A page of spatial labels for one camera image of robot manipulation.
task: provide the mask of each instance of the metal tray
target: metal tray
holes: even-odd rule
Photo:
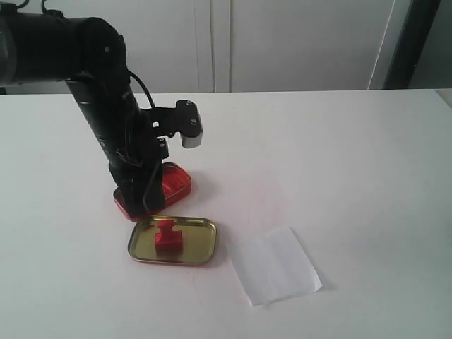
[[[154,236],[159,232],[155,224],[162,220],[173,220],[176,222],[173,230],[182,230],[184,244],[181,251],[155,250]],[[128,250],[133,259],[144,263],[197,266],[212,258],[216,237],[217,227],[209,219],[154,215],[135,225]]]

